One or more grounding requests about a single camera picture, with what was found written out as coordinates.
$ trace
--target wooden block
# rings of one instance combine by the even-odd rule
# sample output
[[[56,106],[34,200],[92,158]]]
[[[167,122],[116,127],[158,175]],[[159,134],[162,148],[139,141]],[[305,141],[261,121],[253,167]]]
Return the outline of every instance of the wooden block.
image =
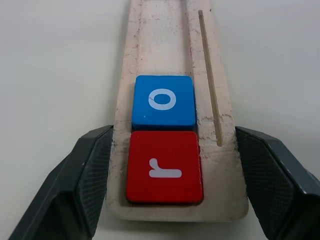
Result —
[[[134,130],[192,131],[196,125],[196,110],[191,77],[138,76],[131,123]]]
[[[123,57],[106,204],[120,218],[144,221],[230,222],[248,212],[227,82],[209,0],[132,0]],[[193,79],[203,178],[199,205],[128,202],[126,180],[135,79]]]
[[[131,134],[126,197],[134,203],[198,204],[203,200],[193,131]]]

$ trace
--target scratched wood surface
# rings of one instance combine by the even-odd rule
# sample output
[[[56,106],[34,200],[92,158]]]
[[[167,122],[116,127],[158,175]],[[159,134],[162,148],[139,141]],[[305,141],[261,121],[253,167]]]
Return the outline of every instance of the scratched wood surface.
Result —
[[[136,206],[126,199],[134,85],[136,77],[145,74],[193,79],[204,190],[199,205]],[[231,222],[247,214],[246,186],[209,0],[131,1],[106,204],[129,220]]]

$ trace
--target white background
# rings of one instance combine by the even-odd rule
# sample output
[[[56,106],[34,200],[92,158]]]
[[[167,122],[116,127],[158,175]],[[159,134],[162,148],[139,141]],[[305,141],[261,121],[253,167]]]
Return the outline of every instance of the white background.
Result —
[[[0,3],[0,239],[87,131],[112,124],[129,0]],[[320,178],[320,1],[213,0],[236,124],[281,139]],[[128,222],[94,240],[265,240],[231,224]]]

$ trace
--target groove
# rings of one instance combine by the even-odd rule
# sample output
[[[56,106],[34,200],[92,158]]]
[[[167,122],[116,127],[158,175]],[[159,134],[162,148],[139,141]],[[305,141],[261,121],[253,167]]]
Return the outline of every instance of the groove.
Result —
[[[213,113],[213,124],[214,124],[214,128],[215,128],[216,144],[219,147],[222,147],[223,136],[222,136],[222,130],[221,130],[220,117],[219,117],[220,115],[219,115],[217,95],[216,95],[216,89],[215,89],[214,74],[213,74],[212,67],[211,67],[211,60],[210,60],[210,54],[209,54],[208,39],[207,39],[207,34],[206,34],[204,13],[202,10],[199,10],[198,13],[199,13],[201,36],[202,36],[204,61],[205,61],[206,74],[207,74],[207,78],[208,78],[209,92],[210,92],[210,98],[211,98],[211,106],[212,106],[212,113]]]

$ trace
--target white letter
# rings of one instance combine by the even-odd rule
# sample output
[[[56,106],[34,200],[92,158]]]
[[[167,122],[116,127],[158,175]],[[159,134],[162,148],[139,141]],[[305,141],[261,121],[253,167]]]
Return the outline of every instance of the white letter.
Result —
[[[155,102],[155,97],[159,94],[165,94],[170,97],[170,101],[166,104],[159,104]],[[176,105],[176,95],[173,91],[165,88],[159,88],[153,90],[149,95],[149,104],[152,108],[156,110],[169,110]]]
[[[149,171],[151,178],[181,178],[182,172],[180,169],[162,169],[158,166],[158,161],[155,158],[151,158],[149,161],[150,167],[153,169]]]

